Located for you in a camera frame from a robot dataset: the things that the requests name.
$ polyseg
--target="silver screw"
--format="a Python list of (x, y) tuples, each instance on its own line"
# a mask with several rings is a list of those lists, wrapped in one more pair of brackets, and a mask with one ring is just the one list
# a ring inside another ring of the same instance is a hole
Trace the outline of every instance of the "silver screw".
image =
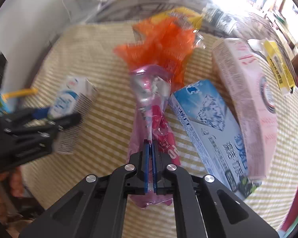
[(170, 165), (167, 165), (167, 169), (168, 169), (169, 171), (174, 171), (174, 170), (177, 169), (177, 166), (174, 165), (174, 164), (170, 164)]
[(86, 177), (86, 182), (94, 182), (94, 181), (96, 181), (96, 176), (89, 175)]
[(41, 133), (41, 137), (48, 138), (49, 137), (49, 134), (46, 133), (46, 132), (43, 132), (43, 133)]
[(125, 165), (125, 170), (127, 170), (127, 171), (132, 171), (134, 169), (135, 169), (135, 166), (132, 164)]
[(215, 178), (212, 175), (207, 175), (204, 177), (207, 182), (214, 182)]

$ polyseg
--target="blue and white carton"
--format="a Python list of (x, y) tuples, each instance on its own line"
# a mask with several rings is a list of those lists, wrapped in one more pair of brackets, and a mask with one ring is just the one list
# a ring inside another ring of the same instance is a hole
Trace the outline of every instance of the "blue and white carton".
[(201, 80), (174, 92), (169, 105), (208, 173), (240, 198), (249, 195), (251, 191), (245, 192), (249, 182), (241, 130), (212, 83)]

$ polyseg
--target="patterned cloth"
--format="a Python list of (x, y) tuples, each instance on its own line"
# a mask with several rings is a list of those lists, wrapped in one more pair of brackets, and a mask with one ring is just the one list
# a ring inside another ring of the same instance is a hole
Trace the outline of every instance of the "patterned cloth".
[[(209, 79), (227, 106), (234, 106), (211, 61), (212, 44), (218, 39), (203, 34), (206, 49), (194, 50), (187, 65), (185, 84)], [(131, 24), (78, 25), (64, 32), (54, 45), (33, 87), (39, 92), (26, 99), (26, 106), (43, 107), (54, 101), (66, 75), (87, 76), (99, 90), (73, 155), (53, 154), (22, 168), (26, 184), (44, 208), (50, 207), (87, 174), (104, 176), (125, 164), (132, 132), (135, 100), (129, 87), (126, 64), (113, 52), (122, 43), (134, 42)], [(267, 179), (245, 202), (272, 227), (283, 223), (298, 186), (298, 89), (281, 97), (274, 75), (261, 63), (276, 104), (277, 149)], [(205, 168), (182, 125), (167, 107), (166, 118), (177, 142), (182, 166), (203, 176)], [(164, 204), (145, 210), (128, 200), (123, 237), (176, 237), (174, 208)]]

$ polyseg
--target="orange plastic bag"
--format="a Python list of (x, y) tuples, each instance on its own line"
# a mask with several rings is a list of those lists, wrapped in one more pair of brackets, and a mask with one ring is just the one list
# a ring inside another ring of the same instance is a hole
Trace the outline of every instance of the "orange plastic bag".
[(172, 92), (184, 87), (184, 62), (195, 43), (194, 28), (183, 29), (177, 21), (177, 17), (169, 17), (154, 26), (150, 25), (145, 31), (145, 41), (123, 44), (114, 49), (128, 64), (130, 71), (156, 64), (172, 73)]

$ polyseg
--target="striped tablecloth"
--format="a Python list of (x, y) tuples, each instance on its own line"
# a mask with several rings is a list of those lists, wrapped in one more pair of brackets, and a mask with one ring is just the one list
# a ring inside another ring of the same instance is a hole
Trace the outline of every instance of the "striped tablecloth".
[[(206, 49), (194, 50), (187, 65), (185, 84), (210, 79), (234, 113), (230, 96), (211, 63), (211, 47), (217, 37), (203, 36)], [(27, 106), (50, 105), (69, 74), (88, 77), (99, 90), (74, 154), (55, 153), (22, 168), (26, 184), (44, 208), (50, 207), (87, 174), (108, 175), (126, 162), (135, 100), (127, 66), (112, 52), (116, 45), (126, 42), (134, 42), (131, 23), (71, 27), (53, 46), (34, 80), (33, 86), (39, 92), (26, 99)], [(298, 186), (298, 89), (293, 95), (282, 97), (271, 69), (264, 63), (262, 68), (276, 104), (277, 149), (267, 179), (246, 203), (278, 229)], [(191, 174), (203, 176), (205, 168), (182, 125), (169, 107), (165, 114), (176, 138), (182, 166)], [(158, 204), (143, 210), (128, 200), (123, 236), (174, 238), (173, 206)]]

